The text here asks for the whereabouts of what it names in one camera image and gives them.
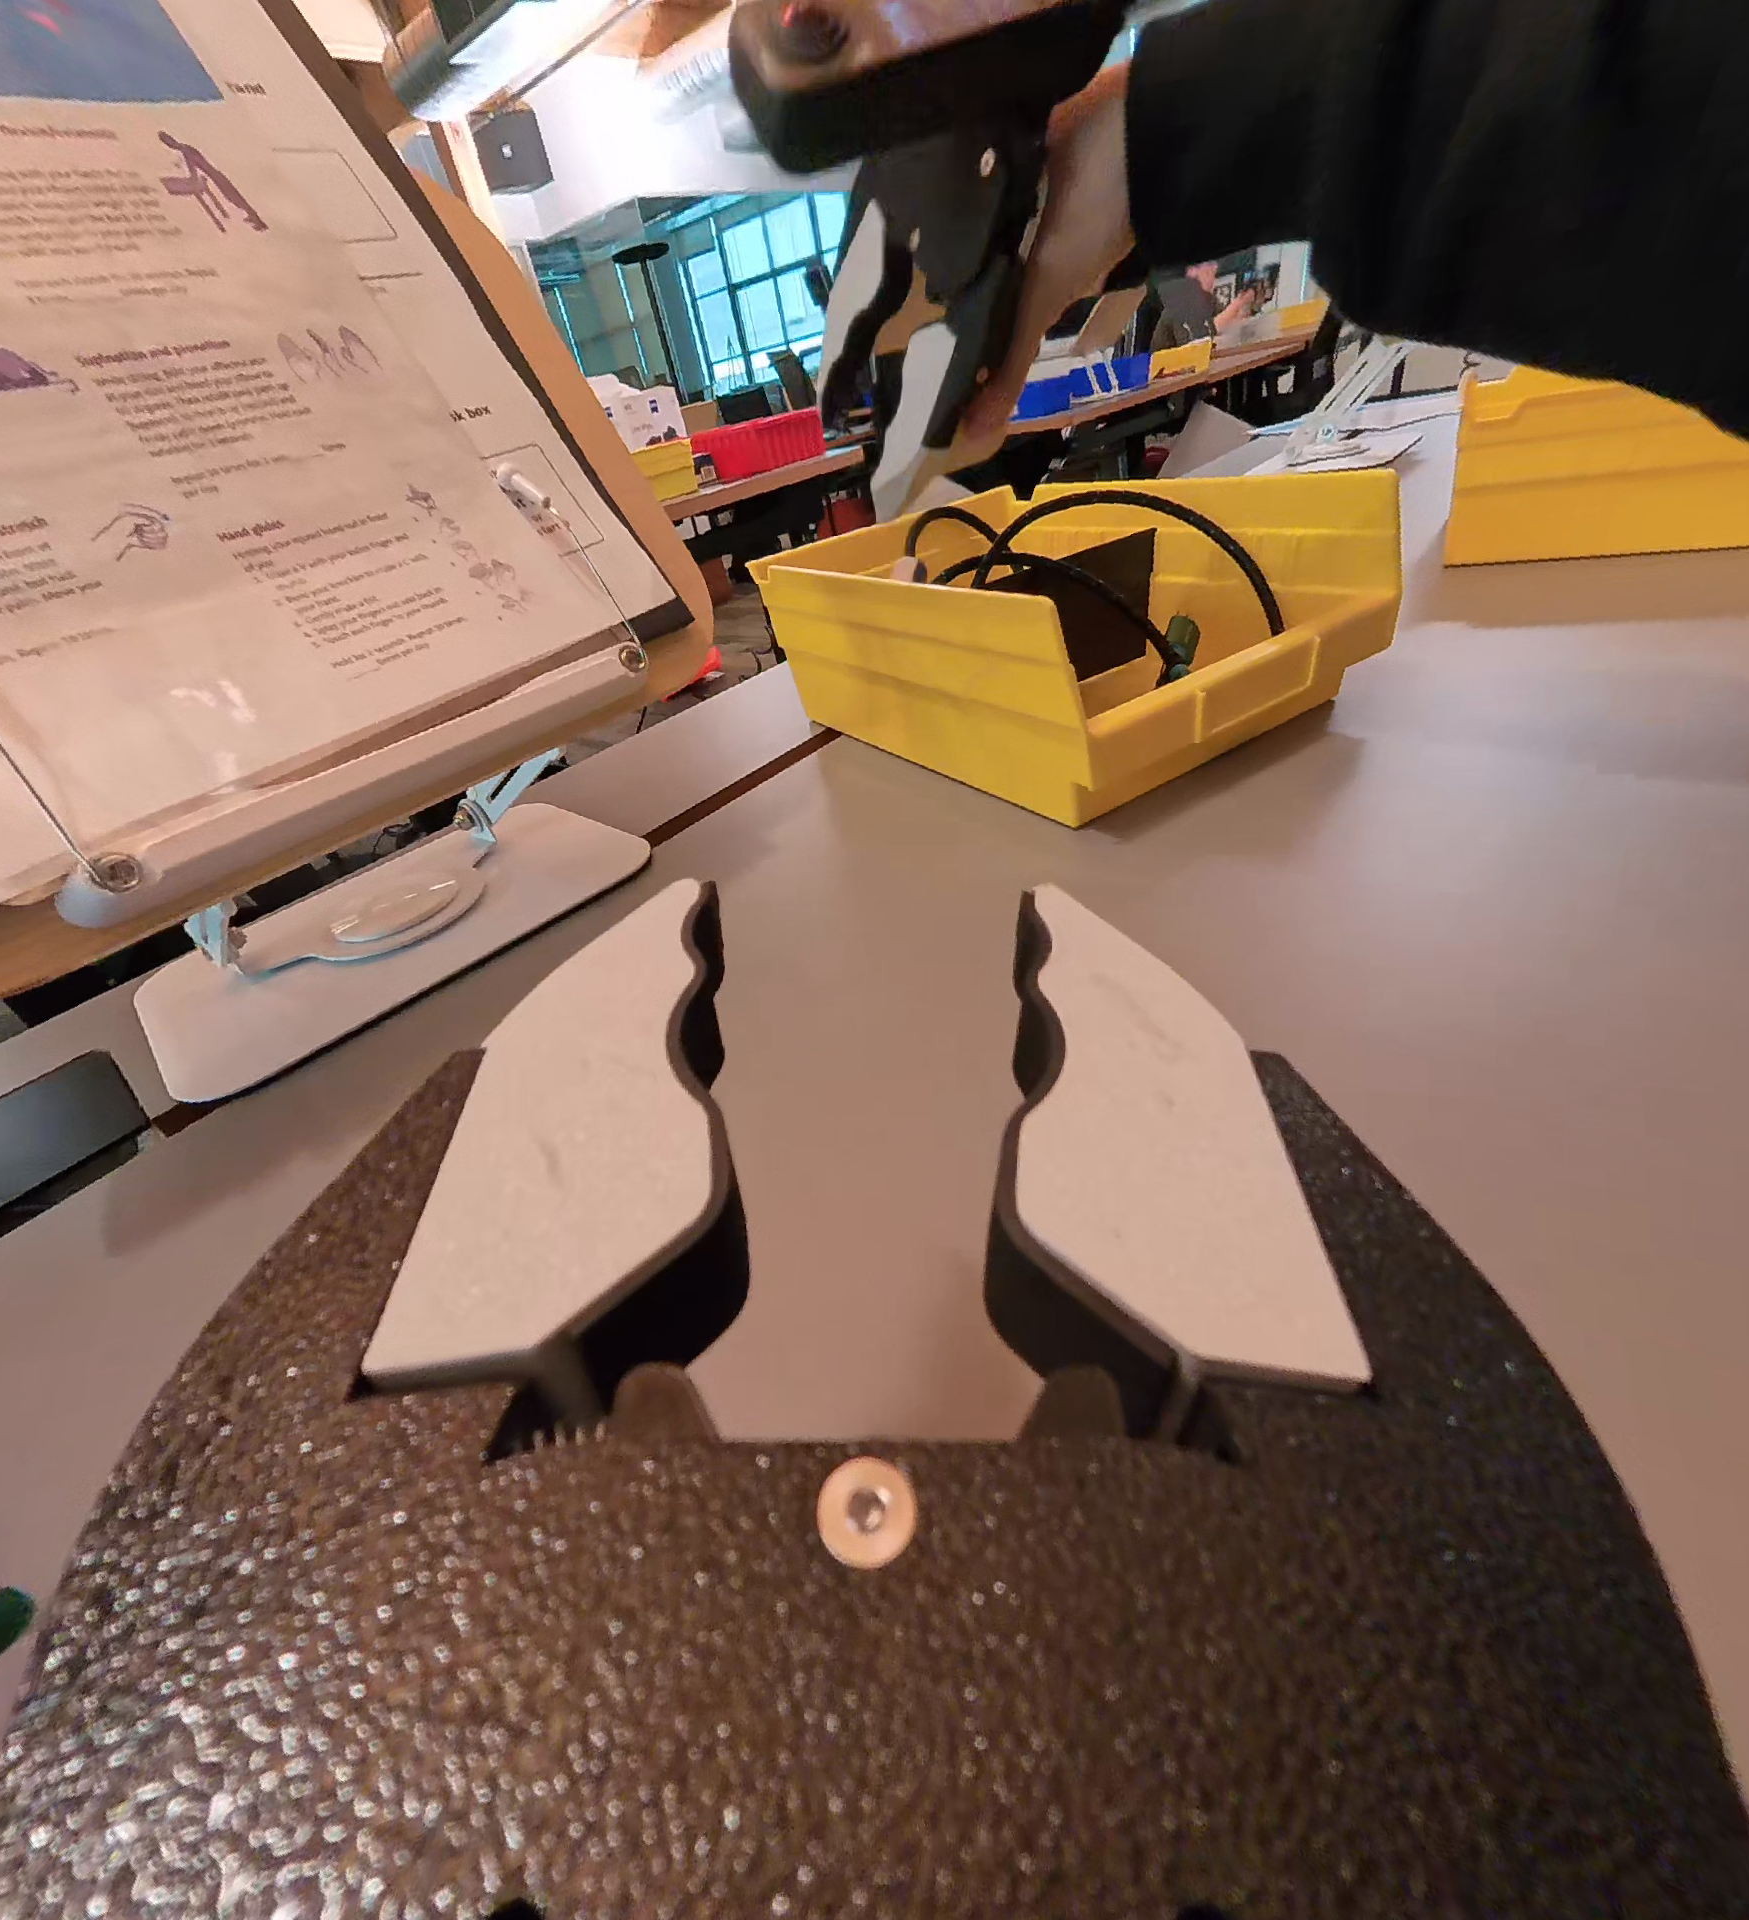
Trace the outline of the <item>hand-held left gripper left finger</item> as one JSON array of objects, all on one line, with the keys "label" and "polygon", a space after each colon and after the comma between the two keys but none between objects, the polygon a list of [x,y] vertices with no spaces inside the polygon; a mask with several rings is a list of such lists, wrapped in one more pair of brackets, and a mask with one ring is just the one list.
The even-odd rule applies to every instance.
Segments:
[{"label": "hand-held left gripper left finger", "polygon": [[488,1035],[360,1357],[360,1386],[523,1389],[561,1424],[685,1370],[750,1292],[716,1084],[718,886],[685,879],[574,952]]}]

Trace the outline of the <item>wooden document stand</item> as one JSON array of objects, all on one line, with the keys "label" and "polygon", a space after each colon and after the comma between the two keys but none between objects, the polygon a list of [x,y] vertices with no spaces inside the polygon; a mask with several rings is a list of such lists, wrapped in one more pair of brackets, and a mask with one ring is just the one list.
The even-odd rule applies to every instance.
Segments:
[{"label": "wooden document stand", "polygon": [[619,619],[595,653],[503,697],[239,791],[237,808],[167,822],[150,861],[78,856],[69,877],[0,904],[0,1000],[184,928],[188,950],[133,1004],[180,1103],[273,1078],[639,874],[648,861],[643,836],[526,797],[576,736],[685,685],[713,636],[710,595],[690,581],[684,543],[523,264],[461,198],[409,169],[300,6],[280,9],[290,33],[318,44],[344,81],[344,103],[358,104],[418,180],[428,226],[440,226],[527,386],[648,543],[681,623],[643,639]]}]

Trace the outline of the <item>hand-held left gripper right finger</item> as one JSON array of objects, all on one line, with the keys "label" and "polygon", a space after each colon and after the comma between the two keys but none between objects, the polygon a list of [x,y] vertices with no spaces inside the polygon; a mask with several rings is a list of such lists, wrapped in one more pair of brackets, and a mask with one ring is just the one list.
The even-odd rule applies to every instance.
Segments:
[{"label": "hand-held left gripper right finger", "polygon": [[1366,1393],[1366,1339],[1227,1018],[1056,885],[1020,899],[1012,988],[983,1262],[1006,1348],[1041,1380],[1099,1373],[1123,1429],[1184,1429],[1214,1384]]}]

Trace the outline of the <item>person's right hand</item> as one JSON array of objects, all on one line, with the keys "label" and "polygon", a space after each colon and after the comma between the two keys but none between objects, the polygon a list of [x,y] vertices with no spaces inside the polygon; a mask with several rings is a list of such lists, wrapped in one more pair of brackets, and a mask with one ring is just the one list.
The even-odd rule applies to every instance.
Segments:
[{"label": "person's right hand", "polygon": [[1126,189],[1130,63],[1107,66],[1048,124],[1045,189],[1023,252],[1023,277],[1002,362],[970,402],[958,466],[994,456],[1037,351],[1061,312],[1097,295],[1134,249]]}]

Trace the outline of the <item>red storage bin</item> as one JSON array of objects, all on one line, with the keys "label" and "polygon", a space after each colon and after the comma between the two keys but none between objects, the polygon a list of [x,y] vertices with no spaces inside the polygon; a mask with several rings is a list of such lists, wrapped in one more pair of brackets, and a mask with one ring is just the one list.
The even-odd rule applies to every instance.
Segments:
[{"label": "red storage bin", "polygon": [[695,430],[697,464],[708,464],[718,484],[737,484],[777,467],[827,458],[828,442],[814,408],[744,422],[718,422]]}]

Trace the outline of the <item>printed instruction sheet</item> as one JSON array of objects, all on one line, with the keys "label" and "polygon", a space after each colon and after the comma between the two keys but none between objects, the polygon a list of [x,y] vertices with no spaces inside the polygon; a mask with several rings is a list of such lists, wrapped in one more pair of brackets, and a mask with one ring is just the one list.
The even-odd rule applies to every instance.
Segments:
[{"label": "printed instruction sheet", "polygon": [[0,4],[0,904],[681,623],[280,4]]}]

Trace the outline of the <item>black braided cable green plugs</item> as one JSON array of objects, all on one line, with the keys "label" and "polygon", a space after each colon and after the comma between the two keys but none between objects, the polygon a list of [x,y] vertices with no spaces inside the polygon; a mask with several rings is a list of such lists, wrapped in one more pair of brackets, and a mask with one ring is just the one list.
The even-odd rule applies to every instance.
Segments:
[{"label": "black braided cable green plugs", "polygon": [[[891,568],[891,577],[911,587],[968,587],[973,591],[1008,592],[1029,587],[1033,596],[1044,596],[1048,575],[1061,573],[1060,555],[1037,553],[1022,546],[1022,538],[1036,526],[1061,516],[1080,516],[1086,510],[1130,510],[1150,521],[1175,525],[1210,543],[1243,577],[1254,600],[1266,620],[1269,636],[1281,636],[1288,630],[1284,607],[1263,573],[1257,558],[1227,528],[1176,500],[1158,491],[1120,485],[1085,485],[1061,490],[1045,500],[1037,500],[1012,516],[1004,528],[991,526],[977,511],[951,504],[929,507],[914,516],[906,530],[903,556]],[[921,546],[931,528],[951,525],[982,540],[976,555],[959,558],[940,575],[931,575],[921,556]],[[1199,623],[1189,614],[1173,614],[1160,627],[1150,614],[1148,635],[1163,659],[1163,675],[1157,688],[1178,685],[1186,681],[1196,665],[1200,647]]]}]

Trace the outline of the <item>blue storage bin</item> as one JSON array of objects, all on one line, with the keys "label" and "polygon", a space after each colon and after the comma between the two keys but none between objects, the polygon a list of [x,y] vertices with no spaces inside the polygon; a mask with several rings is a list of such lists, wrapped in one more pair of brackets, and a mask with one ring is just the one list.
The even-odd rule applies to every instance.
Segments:
[{"label": "blue storage bin", "polygon": [[1012,422],[1056,420],[1080,405],[1140,391],[1150,384],[1150,374],[1148,352],[1094,352],[1037,362],[1016,402]]}]

